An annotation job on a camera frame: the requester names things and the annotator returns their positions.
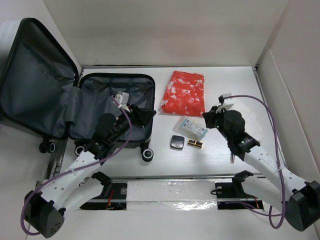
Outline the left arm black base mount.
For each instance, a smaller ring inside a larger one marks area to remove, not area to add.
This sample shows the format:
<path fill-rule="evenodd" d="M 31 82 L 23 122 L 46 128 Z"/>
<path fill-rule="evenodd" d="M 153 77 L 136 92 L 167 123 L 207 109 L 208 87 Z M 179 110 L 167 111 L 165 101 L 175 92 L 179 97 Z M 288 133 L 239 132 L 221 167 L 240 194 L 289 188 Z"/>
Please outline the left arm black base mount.
<path fill-rule="evenodd" d="M 117 211 L 127 209 L 128 184 L 115 182 L 104 188 L 102 193 L 84 203 L 80 209 L 87 211 L 107 210 Z"/>

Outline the black makeup stick clear caps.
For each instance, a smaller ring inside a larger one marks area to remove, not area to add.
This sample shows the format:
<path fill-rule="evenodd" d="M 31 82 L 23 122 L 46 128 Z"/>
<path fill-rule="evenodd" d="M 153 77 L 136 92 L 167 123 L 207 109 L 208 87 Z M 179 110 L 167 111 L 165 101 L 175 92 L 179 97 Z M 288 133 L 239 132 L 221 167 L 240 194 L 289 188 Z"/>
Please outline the black makeup stick clear caps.
<path fill-rule="evenodd" d="M 235 155 L 233 153 L 230 154 L 230 163 L 234 164 L 235 162 Z"/>

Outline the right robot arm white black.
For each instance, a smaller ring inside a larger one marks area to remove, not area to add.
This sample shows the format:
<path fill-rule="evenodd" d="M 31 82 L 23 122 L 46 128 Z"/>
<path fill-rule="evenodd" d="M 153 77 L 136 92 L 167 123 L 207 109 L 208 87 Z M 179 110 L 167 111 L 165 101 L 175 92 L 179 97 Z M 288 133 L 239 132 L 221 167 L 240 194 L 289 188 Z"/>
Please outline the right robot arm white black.
<path fill-rule="evenodd" d="M 217 129 L 226 139 L 231 153 L 258 170 L 269 182 L 259 180 L 248 171 L 235 175 L 231 191 L 237 197 L 255 196 L 284 214 L 286 221 L 303 232 L 320 219 L 320 184 L 295 175 L 278 164 L 245 131 L 245 120 L 240 112 L 213 106 L 203 113 L 206 127 Z"/>

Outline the orange white patterned garment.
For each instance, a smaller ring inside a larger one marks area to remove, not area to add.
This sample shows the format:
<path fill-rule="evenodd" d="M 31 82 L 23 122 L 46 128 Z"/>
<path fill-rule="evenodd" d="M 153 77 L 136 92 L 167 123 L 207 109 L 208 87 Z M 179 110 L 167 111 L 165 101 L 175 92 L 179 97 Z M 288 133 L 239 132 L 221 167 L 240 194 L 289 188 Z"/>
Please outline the orange white patterned garment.
<path fill-rule="evenodd" d="M 201 117 L 205 112 L 204 83 L 202 74 L 175 70 L 165 88 L 159 111 Z"/>

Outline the white blue tissue pack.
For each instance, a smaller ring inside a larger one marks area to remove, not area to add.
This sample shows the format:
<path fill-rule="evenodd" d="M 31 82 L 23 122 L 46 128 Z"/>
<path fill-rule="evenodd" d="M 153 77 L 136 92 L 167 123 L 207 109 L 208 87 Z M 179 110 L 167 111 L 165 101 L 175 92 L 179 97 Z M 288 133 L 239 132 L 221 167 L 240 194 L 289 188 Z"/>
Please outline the white blue tissue pack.
<path fill-rule="evenodd" d="M 188 116 L 181 116 L 172 130 L 197 141 L 203 139 L 208 132 L 208 129 L 203 124 L 192 120 Z"/>

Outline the white cloth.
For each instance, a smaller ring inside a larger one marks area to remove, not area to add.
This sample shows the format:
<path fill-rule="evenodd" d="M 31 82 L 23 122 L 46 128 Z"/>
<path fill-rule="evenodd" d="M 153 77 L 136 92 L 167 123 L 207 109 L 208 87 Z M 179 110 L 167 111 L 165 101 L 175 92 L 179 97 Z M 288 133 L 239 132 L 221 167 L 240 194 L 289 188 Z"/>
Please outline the white cloth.
<path fill-rule="evenodd" d="M 235 101 L 230 109 L 241 113 L 245 120 L 245 131 L 260 143 L 264 135 L 256 114 L 239 100 Z"/>

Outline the black white space-print suitcase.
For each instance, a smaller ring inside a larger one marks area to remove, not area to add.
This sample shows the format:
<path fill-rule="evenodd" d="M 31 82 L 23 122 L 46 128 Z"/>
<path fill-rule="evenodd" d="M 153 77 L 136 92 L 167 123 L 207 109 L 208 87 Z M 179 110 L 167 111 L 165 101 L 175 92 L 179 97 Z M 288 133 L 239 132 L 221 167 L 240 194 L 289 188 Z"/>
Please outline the black white space-print suitcase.
<path fill-rule="evenodd" d="M 121 114 L 117 94 L 126 93 L 130 107 L 153 110 L 155 90 L 146 74 L 79 76 L 74 61 L 35 18 L 0 25 L 0 113 L 41 135 L 41 153 L 53 153 L 54 140 L 70 138 L 79 155 L 102 115 Z"/>

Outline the black square compact case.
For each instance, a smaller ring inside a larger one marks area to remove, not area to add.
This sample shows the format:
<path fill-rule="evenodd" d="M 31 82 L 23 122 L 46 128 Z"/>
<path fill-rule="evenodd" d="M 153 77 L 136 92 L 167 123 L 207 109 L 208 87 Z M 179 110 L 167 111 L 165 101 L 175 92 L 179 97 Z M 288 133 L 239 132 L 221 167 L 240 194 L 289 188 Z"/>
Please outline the black square compact case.
<path fill-rule="evenodd" d="M 173 135 L 170 140 L 170 148 L 181 151 L 184 148 L 185 138 L 179 135 Z"/>

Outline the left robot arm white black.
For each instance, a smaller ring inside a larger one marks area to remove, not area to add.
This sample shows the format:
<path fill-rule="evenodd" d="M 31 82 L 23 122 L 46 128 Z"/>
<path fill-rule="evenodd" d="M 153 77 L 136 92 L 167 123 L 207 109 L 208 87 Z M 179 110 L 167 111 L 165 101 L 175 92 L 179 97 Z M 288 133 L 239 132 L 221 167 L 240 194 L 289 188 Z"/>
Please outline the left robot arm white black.
<path fill-rule="evenodd" d="M 20 225 L 27 235 L 48 239 L 60 230 L 69 212 L 94 197 L 104 199 L 111 194 L 112 180 L 99 168 L 128 144 L 125 141 L 117 147 L 125 133 L 146 128 L 156 115 L 155 110 L 134 104 L 119 106 L 119 110 L 118 117 L 106 113 L 99 118 L 92 138 L 67 170 L 25 196 Z"/>

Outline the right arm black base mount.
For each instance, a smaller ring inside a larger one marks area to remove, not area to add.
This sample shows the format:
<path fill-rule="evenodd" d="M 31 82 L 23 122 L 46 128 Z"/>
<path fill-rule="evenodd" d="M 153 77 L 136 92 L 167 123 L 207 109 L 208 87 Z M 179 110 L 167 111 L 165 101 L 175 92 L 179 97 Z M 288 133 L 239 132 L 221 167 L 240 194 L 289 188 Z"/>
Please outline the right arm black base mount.
<path fill-rule="evenodd" d="M 210 193 L 216 196 L 218 210 L 264 210 L 261 200 L 244 193 L 232 182 L 216 182 Z"/>

